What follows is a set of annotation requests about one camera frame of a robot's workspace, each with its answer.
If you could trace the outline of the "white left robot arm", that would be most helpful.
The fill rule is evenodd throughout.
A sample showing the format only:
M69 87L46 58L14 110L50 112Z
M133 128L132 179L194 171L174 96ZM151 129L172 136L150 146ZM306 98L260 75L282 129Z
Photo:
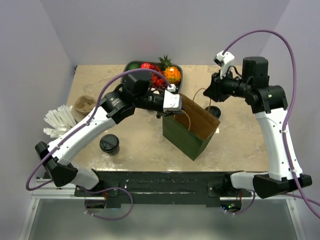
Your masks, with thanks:
M74 157L100 134L132 116L136 109L155 111L158 117L181 113L182 97L176 92L176 86L168 83L163 93L154 93L150 90L151 74L164 77L145 68L115 76L103 87L96 106L84 119L61 137L35 145L40 165L56 187L74 184L92 196L99 196L104 184L97 173L74 164Z

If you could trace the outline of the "red apple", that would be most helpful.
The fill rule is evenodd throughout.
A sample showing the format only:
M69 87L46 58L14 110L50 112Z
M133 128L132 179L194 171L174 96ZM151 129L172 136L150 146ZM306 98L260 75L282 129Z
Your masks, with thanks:
M151 69L151 70L155 70L155 66L149 62L143 62L141 65L140 65L140 68L142 69Z

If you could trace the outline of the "aluminium frame rail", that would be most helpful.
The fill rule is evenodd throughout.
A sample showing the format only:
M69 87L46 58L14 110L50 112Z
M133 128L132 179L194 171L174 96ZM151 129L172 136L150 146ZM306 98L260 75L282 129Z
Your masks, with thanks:
M36 184L42 184L46 181L46 179L36 179ZM80 196L80 193L76 192L77 187L73 184L68 183L66 186L56 187L53 182L36 189L31 192L31 198L34 199L82 199L82 200L104 200L103 195L98 194L89 194L88 196ZM132 197L137 200L138 197L157 197L156 200L160 197L196 197L196 193L176 193L176 192L151 192L151 193L143 193L143 192L132 192L130 193ZM251 196L244 196L242 194L241 200L251 200L253 198L253 193ZM219 197L220 200L223 201L231 201L236 200L236 196L221 196ZM296 200L297 197L292 197L288 195L277 195L270 198L262 199L258 195L256 195L255 200Z

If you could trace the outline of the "stack of black lids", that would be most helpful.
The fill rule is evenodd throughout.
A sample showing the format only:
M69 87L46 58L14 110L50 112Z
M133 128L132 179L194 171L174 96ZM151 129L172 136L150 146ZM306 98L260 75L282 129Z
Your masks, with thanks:
M208 106L205 108L207 112L209 112L211 115L219 119L222 115L221 110L217 106Z

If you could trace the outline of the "orange pineapple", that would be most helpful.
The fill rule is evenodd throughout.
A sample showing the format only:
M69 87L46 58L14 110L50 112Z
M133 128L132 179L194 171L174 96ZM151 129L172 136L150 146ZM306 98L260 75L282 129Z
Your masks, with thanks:
M172 64L172 61L168 55L158 57L158 59L163 68L163 75L169 81L169 83L179 84L182 79L182 73L176 66Z

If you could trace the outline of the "brown and green paper bag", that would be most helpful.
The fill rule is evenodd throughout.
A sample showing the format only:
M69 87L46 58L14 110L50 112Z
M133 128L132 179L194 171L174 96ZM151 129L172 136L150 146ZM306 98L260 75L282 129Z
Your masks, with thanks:
M162 118L162 134L194 161L209 144L220 121L194 99L184 94L181 98L182 113Z

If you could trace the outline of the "stack of pulp carriers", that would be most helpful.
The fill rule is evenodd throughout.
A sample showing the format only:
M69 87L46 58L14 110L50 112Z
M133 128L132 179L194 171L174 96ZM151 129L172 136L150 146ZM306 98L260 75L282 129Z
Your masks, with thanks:
M76 123L85 118L96 106L96 99L88 96L82 95L80 96L75 103L73 104L71 113L75 118Z

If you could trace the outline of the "dark grey fruit tray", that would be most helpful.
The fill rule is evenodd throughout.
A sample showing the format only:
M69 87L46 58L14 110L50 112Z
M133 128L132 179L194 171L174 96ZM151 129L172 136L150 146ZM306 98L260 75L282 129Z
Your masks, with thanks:
M160 61L152 62L152 61L143 61L143 60L132 60L132 61L130 61L129 63L126 64L126 66L124 67L123 71L124 72L128 71L129 70L128 68L129 68L130 64L138 64L139 68L140 68L140 65L142 63L151 63L152 65L155 66L155 71L157 71L157 72L161 73L162 75L164 75L163 74L163 68L162 68L162 65L161 65ZM172 64L174 66L176 66L181 71L181 74L182 74L182 78L181 78L180 83L174 84L176 86L176 91L175 92L179 93L181 91L181 86L182 86L182 83L183 83L183 70L179 65L174 64L174 63L172 63Z

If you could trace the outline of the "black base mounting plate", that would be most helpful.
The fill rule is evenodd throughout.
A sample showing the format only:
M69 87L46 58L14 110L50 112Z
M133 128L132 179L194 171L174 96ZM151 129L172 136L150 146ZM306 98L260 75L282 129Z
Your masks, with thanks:
M103 195L107 189L107 208L119 208L122 204L140 205L205 205L220 207L219 197L237 197L251 193L235 189L228 183L226 172L220 171L98 171L99 184L89 192L76 187L80 196ZM131 193L195 193L181 197L138 197Z

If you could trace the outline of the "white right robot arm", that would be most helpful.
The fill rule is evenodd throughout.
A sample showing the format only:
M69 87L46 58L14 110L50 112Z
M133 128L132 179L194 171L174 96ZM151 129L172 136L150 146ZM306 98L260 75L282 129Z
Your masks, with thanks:
M219 72L212 74L204 96L215 102L229 97L243 98L251 107L262 131L268 156L268 172L236 171L226 175L223 192L230 197L241 189L255 192L261 199L293 192L312 185L312 177L300 167L285 117L288 102L284 89L269 84L269 62L261 56L245 57L242 73L233 77L235 57L229 52L218 53L214 62Z

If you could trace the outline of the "black plastic cup lid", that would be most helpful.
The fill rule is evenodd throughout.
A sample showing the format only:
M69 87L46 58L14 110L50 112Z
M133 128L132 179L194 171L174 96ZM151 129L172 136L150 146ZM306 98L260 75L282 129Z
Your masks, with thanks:
M114 134L106 134L99 141L100 148L114 148L117 146L120 146L120 140Z

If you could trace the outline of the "black paper coffee cup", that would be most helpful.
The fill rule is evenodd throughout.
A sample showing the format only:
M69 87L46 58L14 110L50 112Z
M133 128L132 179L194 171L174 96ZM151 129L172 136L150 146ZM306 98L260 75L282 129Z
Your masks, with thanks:
M116 147L112 147L112 148L106 148L106 147L101 147L100 148L104 153L110 155L110 156L115 156L119 153L120 151L120 147L116 146Z

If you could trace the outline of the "red lychee bunch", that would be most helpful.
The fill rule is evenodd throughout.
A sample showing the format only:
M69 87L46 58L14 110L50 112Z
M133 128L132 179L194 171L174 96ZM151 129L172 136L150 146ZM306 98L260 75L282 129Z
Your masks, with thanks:
M167 84L164 81L164 79L157 76L156 74L152 74L151 83L152 87L155 89L164 89L165 87L167 87Z

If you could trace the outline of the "white wrapped straws bundle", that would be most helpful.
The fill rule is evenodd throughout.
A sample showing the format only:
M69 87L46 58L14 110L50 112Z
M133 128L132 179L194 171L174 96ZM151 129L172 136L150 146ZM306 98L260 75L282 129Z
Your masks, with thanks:
M51 127L45 127L43 132L50 138L59 138L71 130L77 124L72 109L73 106L62 105L49 110L43 120Z

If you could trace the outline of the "green lime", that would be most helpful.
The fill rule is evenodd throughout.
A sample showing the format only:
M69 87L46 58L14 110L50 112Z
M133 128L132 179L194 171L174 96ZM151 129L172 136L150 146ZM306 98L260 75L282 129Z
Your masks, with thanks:
M140 66L137 63L130 64L128 66L129 70L138 69Z

